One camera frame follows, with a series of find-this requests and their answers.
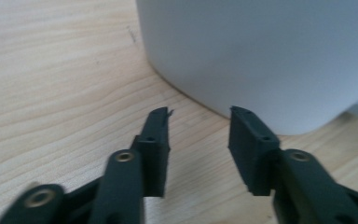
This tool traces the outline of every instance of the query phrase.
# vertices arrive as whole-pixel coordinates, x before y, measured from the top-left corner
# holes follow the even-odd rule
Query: wooden table
[[[228,119],[167,84],[145,57],[134,1],[0,1],[0,214],[34,182],[70,191],[129,147],[147,113],[174,109],[166,198],[147,223],[276,223],[227,149]],[[282,136],[358,190],[358,118]]]

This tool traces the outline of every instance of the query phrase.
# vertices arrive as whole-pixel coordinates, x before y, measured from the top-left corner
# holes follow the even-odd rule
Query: light wood tabletop
[[[132,1],[0,1],[0,215],[34,182],[71,191],[128,148],[168,106],[164,199],[147,223],[276,223],[271,197],[247,192],[227,149],[228,119],[166,83],[147,62]],[[280,136],[358,190],[358,117]]]

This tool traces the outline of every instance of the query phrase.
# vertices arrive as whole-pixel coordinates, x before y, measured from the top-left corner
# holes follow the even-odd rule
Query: white container
[[[145,49],[179,90],[279,134],[317,129],[358,101],[358,1],[137,0]]]

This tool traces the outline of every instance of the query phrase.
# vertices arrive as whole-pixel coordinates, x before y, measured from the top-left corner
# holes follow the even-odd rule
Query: scratch on wood
[[[136,43],[136,36],[135,34],[133,33],[132,29],[130,28],[130,26],[127,26],[127,30],[131,36],[131,39],[132,39],[132,43]]]

